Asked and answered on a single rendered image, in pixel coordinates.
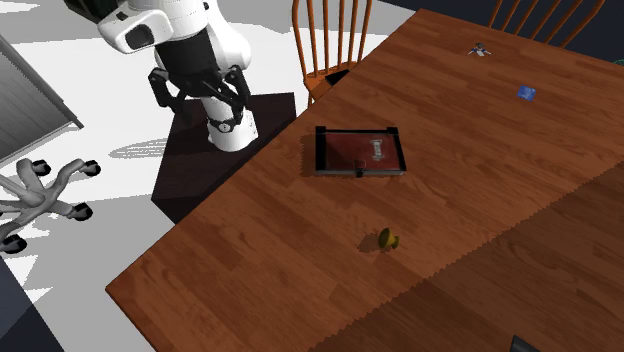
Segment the olive yellow goblet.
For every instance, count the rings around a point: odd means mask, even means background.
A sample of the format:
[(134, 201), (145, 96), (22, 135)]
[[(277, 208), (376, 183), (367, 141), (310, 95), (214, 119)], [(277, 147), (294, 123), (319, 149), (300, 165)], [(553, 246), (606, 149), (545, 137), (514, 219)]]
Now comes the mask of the olive yellow goblet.
[(390, 228), (384, 228), (378, 237), (378, 245), (380, 248), (396, 249), (399, 246), (400, 237), (395, 235)]

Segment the grey office chair base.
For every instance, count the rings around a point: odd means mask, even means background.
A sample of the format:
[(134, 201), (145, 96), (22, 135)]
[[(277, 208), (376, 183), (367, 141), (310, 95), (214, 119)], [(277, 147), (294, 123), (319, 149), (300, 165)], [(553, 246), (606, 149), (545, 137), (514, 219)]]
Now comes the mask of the grey office chair base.
[(0, 225), (0, 252), (17, 254), (23, 251), (27, 241), (14, 232), (43, 214), (53, 213), (76, 221), (92, 217), (93, 210), (86, 203), (71, 205), (61, 201), (59, 196), (74, 173), (80, 172), (88, 177), (99, 175), (101, 167), (97, 161), (73, 160), (59, 170), (49, 187), (45, 187), (40, 180), (41, 176), (51, 172), (45, 160), (21, 159), (16, 163), (16, 171), (21, 185), (0, 175), (0, 186), (17, 197), (17, 200), (0, 200), (0, 216), (18, 213), (13, 220)]

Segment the red book with black frame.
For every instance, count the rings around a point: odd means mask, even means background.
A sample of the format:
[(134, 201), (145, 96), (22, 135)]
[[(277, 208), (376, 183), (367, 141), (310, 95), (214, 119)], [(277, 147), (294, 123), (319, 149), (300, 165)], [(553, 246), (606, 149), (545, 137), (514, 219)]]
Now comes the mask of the red book with black frame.
[(316, 174), (403, 175), (407, 166), (397, 127), (330, 129), (315, 127)]

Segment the dark grey flat thing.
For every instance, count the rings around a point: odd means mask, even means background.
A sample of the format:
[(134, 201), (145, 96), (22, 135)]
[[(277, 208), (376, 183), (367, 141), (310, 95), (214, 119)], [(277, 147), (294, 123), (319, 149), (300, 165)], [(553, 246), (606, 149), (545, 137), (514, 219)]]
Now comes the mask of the dark grey flat thing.
[(526, 342), (521, 337), (514, 335), (511, 341), (509, 352), (540, 352), (540, 350)]

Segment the orange wooden spindle chair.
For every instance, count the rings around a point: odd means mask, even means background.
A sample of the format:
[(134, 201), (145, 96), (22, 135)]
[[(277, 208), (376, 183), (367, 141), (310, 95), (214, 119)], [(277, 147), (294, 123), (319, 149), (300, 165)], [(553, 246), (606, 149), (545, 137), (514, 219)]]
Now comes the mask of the orange wooden spindle chair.
[[(316, 0), (292, 0), (291, 21), (308, 104), (319, 100), (332, 86), (324, 77), (336, 71), (352, 70), (364, 58), (364, 49), (373, 0), (338, 0), (337, 39), (330, 39), (329, 0), (322, 2), (321, 18), (316, 20)], [(311, 64), (306, 61), (300, 29), (300, 7), (305, 7)]]
[(565, 48), (606, 3), (607, 0), (493, 0), (487, 26)]

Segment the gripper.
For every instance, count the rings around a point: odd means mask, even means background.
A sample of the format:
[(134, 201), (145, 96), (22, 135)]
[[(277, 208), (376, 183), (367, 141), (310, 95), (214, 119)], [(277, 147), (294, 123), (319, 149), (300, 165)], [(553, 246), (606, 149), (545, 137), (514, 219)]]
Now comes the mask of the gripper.
[[(165, 70), (154, 68), (148, 75), (148, 81), (160, 107), (169, 108), (186, 125), (191, 125), (192, 117), (184, 108), (186, 93), (190, 96), (215, 95), (230, 106), (232, 117), (223, 121), (214, 120), (213, 126), (235, 127), (241, 123), (251, 96), (243, 70), (239, 65), (233, 65), (224, 75), (219, 73), (206, 30), (186, 39), (159, 44), (156, 52)], [(168, 73), (173, 75), (172, 82), (180, 88), (176, 96), (167, 87)]]

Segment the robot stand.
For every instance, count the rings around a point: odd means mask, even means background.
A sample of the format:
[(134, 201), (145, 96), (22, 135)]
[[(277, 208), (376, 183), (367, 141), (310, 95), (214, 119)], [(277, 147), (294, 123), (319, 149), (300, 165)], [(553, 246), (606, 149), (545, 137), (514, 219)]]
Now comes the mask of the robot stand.
[(259, 137), (237, 152), (208, 141), (208, 120), (198, 100), (185, 102), (172, 121), (151, 201), (175, 224), (296, 119), (292, 92), (254, 95), (249, 100)]

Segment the brown wooden table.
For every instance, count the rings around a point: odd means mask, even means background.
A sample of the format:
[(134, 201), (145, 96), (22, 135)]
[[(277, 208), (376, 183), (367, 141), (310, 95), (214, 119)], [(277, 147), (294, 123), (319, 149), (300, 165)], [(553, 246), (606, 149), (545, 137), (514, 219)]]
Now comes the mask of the brown wooden table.
[[(316, 126), (407, 171), (316, 174)], [(107, 292), (156, 352), (306, 352), (621, 160), (624, 67), (420, 10)]]

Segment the black flat thing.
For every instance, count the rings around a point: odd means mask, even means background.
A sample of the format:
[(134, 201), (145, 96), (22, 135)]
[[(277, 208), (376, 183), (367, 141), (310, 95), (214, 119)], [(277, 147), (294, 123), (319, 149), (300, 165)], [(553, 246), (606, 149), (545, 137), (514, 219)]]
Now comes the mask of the black flat thing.
[(333, 72), (324, 77), (324, 80), (330, 85), (334, 86), (337, 84), (342, 78), (344, 78), (350, 72), (349, 69), (344, 69), (340, 71)]

